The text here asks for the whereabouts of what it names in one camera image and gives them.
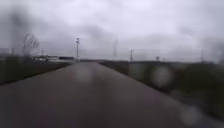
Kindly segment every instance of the grass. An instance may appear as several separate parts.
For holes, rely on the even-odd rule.
[[[161,91],[186,104],[193,104],[209,115],[224,119],[224,70],[216,64],[209,63],[163,63],[163,62],[103,62],[104,66],[136,79],[130,75],[131,65],[140,65],[141,77],[136,80]],[[172,81],[164,87],[153,82],[152,74],[156,69],[166,67],[173,74]],[[179,92],[182,97],[173,96]]]
[[[69,64],[35,61],[31,58],[10,56],[5,61],[0,62],[0,85],[19,81],[67,65]]]

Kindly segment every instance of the wet road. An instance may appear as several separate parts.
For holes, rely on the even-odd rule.
[[[0,87],[1,128],[199,127],[187,108],[97,63]]]

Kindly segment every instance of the gray cloud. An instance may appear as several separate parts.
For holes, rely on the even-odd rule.
[[[36,0],[27,7],[36,36],[54,44],[42,44],[52,54],[74,55],[80,37],[87,57],[111,58],[118,39],[120,58],[130,49],[187,58],[202,50],[222,51],[223,5],[222,0]]]

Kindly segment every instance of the field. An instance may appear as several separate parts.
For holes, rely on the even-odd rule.
[[[224,119],[224,69],[212,63],[103,62],[207,114]]]
[[[0,86],[67,65],[69,63],[36,61],[31,58],[10,56],[0,61]]]

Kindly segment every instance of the utility pole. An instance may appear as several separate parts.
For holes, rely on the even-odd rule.
[[[133,49],[131,49],[131,53],[130,53],[130,62],[133,61]]]
[[[77,43],[77,49],[76,49],[76,52],[77,52],[76,55],[77,56],[76,56],[76,59],[79,62],[79,43],[80,43],[79,42],[79,38],[76,39],[76,43]]]
[[[44,56],[44,49],[41,50],[41,56]]]
[[[114,59],[117,57],[117,40],[114,42],[114,48],[113,48],[113,55],[114,55]]]
[[[201,51],[201,62],[203,63],[205,61],[205,58],[204,58],[204,50]]]

